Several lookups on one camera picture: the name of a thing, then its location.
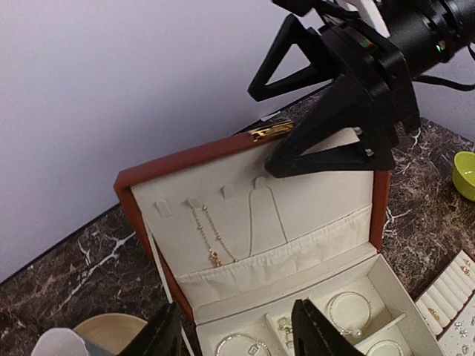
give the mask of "bracelet with pearl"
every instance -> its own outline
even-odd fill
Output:
[[[369,314],[368,314],[368,318],[366,320],[366,323],[361,327],[361,329],[351,329],[351,330],[350,329],[345,329],[345,328],[342,328],[341,326],[339,326],[338,323],[335,321],[335,317],[333,315],[333,310],[335,308],[336,302],[341,300],[342,298],[348,297],[348,296],[354,296],[354,297],[361,298],[367,304]],[[342,334],[343,336],[352,336],[356,339],[359,339],[363,336],[363,331],[371,324],[371,321],[373,319],[373,308],[371,308],[371,303],[368,301],[368,299],[363,297],[361,294],[355,293],[354,291],[346,291],[346,292],[340,293],[337,296],[335,296],[330,302],[329,310],[330,310],[330,319],[331,319],[333,325],[340,331],[340,334]]]

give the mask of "silver bracelet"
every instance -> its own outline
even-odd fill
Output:
[[[292,320],[290,317],[281,317],[277,324],[279,325],[278,331],[284,332],[285,334],[285,346],[290,351],[294,350],[294,340],[293,340],[293,328],[292,328]]]
[[[340,300],[342,297],[346,297],[346,296],[349,296],[349,295],[361,298],[362,300],[364,300],[364,302],[368,306],[368,310],[369,310],[370,314],[369,314],[369,317],[368,317],[366,323],[361,327],[361,329],[354,329],[354,330],[344,329],[344,328],[342,328],[341,326],[338,325],[338,323],[335,321],[335,318],[333,316],[333,307],[334,307],[336,301]],[[343,336],[347,336],[347,335],[353,336],[354,338],[359,339],[360,337],[363,336],[363,330],[365,330],[371,324],[371,320],[373,319],[373,308],[371,308],[371,303],[368,301],[368,299],[363,297],[361,294],[355,293],[354,291],[345,291],[343,293],[338,294],[337,296],[335,296],[331,300],[331,302],[330,302],[330,319],[331,319],[333,325],[336,326],[336,328],[340,331],[340,334],[342,334]]]
[[[373,347],[371,347],[371,349],[367,352],[366,356],[371,356],[374,353],[374,351],[376,351],[376,349],[384,345],[393,347],[394,349],[398,350],[399,356],[404,356],[404,351],[402,351],[401,346],[397,342],[392,341],[392,340],[379,341],[378,343],[373,345]]]
[[[261,349],[263,349],[267,353],[267,356],[272,356],[272,354],[270,353],[269,347],[265,343],[257,341],[253,339],[252,337],[245,334],[232,334],[222,339],[221,342],[217,345],[216,356],[221,356],[220,352],[223,346],[226,343],[228,343],[230,340],[235,339],[235,338],[243,338],[252,342],[251,347],[249,347],[249,349],[247,350],[247,354],[249,356],[255,356]]]

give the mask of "gold clasp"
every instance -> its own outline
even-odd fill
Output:
[[[254,142],[260,141],[268,137],[283,136],[289,133],[295,126],[292,120],[274,123],[272,125],[263,126],[249,131]]]

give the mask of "silver bangle bracelet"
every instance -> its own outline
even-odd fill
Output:
[[[361,329],[348,330],[348,329],[342,328],[335,321],[335,317],[333,315],[333,308],[335,306],[335,303],[338,300],[340,300],[342,297],[346,297],[346,296],[350,296],[350,295],[362,299],[367,304],[367,307],[368,307],[369,316],[368,316],[368,319],[367,319],[366,323],[361,327]],[[371,307],[371,303],[368,301],[368,299],[363,297],[361,294],[355,293],[354,291],[345,291],[345,292],[340,293],[337,296],[335,296],[330,302],[329,310],[330,310],[330,319],[331,319],[333,325],[340,331],[340,334],[342,334],[343,336],[347,336],[347,335],[353,336],[356,339],[359,339],[360,337],[363,336],[363,330],[365,330],[371,324],[371,320],[373,319],[373,308]]]
[[[366,356],[373,355],[374,351],[376,351],[381,346],[385,346],[385,345],[391,346],[392,348],[398,350],[399,356],[404,356],[404,351],[402,351],[401,346],[397,342],[392,341],[392,340],[379,341],[378,343],[373,345],[373,347],[371,347],[371,349],[367,352]]]
[[[263,349],[267,353],[267,356],[272,356],[272,354],[270,353],[269,347],[265,343],[257,341],[253,339],[252,337],[245,334],[232,334],[222,339],[221,342],[217,345],[216,356],[221,356],[221,349],[223,348],[223,346],[226,343],[228,343],[230,340],[235,339],[235,338],[242,338],[242,339],[251,341],[252,345],[247,350],[247,354],[249,356],[255,356],[261,349]]]

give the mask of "open jewelry box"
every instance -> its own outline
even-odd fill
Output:
[[[443,355],[378,254],[390,174],[276,179],[263,163],[278,143],[267,134],[281,131],[241,133],[117,177],[125,213],[194,321],[203,355],[216,355],[235,334],[266,344],[273,356],[293,355],[279,321],[305,298],[340,330],[360,329],[361,337],[346,338],[365,355]],[[355,138],[341,131],[319,149]],[[397,348],[385,348],[386,340]],[[220,356],[253,355],[244,341],[230,342]]]

